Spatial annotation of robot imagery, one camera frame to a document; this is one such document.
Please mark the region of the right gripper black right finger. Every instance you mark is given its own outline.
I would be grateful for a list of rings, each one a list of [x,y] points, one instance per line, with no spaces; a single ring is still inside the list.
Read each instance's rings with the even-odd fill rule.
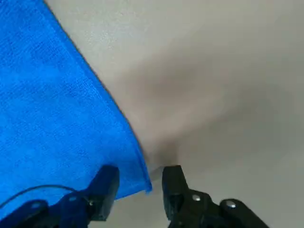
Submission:
[[[209,194],[190,189],[179,165],[164,167],[162,192],[170,228],[268,228],[243,202],[224,199],[217,205]]]

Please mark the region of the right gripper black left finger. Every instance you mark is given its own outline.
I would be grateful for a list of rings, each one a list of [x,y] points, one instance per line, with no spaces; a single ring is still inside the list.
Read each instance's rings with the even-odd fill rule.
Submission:
[[[2,228],[86,228],[91,221],[106,221],[120,183],[115,166],[100,168],[88,187],[75,190],[63,185],[53,188],[68,190],[50,206],[41,199],[29,200],[0,221]]]

